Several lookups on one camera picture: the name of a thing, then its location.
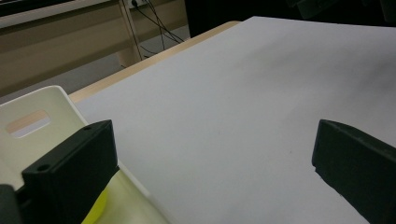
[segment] power outlet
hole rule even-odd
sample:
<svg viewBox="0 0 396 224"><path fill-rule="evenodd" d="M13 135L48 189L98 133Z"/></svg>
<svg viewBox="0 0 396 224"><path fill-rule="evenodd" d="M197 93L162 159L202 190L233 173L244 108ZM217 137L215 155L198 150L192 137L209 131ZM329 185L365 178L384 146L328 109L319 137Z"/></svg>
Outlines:
<svg viewBox="0 0 396 224"><path fill-rule="evenodd" d="M127 0L127 1L128 1L128 8L134 8L134 6L132 6L132 0ZM135 0L135 1L138 7L147 4L147 0Z"/></svg>

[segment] floor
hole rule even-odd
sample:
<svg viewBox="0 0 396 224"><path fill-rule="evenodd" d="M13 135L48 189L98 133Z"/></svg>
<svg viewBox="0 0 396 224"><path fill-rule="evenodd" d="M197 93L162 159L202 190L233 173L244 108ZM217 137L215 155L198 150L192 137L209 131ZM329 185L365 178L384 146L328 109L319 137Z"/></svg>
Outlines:
<svg viewBox="0 0 396 224"><path fill-rule="evenodd" d="M140 49L140 52L143 60L154 55L155 53L159 53L164 49L169 49L177 44L177 42L175 42L174 40L171 40L164 36L162 41L160 31L158 31L158 33L158 36L141 42L140 46L142 48ZM187 40L190 38L188 26L177 28L176 30L171 31L171 33L177 35L183 40ZM70 94L104 77L110 76L122 69L124 69L124 67L119 65L117 56L115 54L108 55L92 63L85 64L81 67L60 74L59 76L52 77L20 91L16 91L9 95L0 97L0 104L20 97L28 92L35 91L51 85L61 86L68 94Z"/></svg>

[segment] tabletop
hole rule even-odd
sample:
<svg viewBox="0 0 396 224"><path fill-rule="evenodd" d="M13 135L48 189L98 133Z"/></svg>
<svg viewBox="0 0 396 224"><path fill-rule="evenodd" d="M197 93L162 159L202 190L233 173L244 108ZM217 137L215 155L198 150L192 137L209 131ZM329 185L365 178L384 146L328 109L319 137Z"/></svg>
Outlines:
<svg viewBox="0 0 396 224"><path fill-rule="evenodd" d="M315 173L318 122L396 146L393 28L254 17L77 102L173 223L367 223Z"/></svg>

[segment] white tabletop surface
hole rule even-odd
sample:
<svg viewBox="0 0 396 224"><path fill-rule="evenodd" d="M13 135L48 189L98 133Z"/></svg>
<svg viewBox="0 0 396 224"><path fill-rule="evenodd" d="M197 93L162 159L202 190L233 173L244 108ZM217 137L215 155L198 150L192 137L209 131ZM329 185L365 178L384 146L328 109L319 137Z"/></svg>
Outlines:
<svg viewBox="0 0 396 224"><path fill-rule="evenodd" d="M367 223L311 164L318 122L396 146L396 30L251 18L77 104L174 223Z"/></svg>

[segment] screw hole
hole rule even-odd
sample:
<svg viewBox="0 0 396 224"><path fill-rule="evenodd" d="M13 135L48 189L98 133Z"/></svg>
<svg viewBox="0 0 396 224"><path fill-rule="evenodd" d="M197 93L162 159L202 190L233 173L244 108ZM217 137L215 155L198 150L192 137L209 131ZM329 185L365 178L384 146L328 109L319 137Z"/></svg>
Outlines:
<svg viewBox="0 0 396 224"><path fill-rule="evenodd" d="M50 166L49 166L48 164L40 165L40 166L37 168L37 171L38 171L38 172L43 172L43 171L48 170L49 168L50 168Z"/></svg>

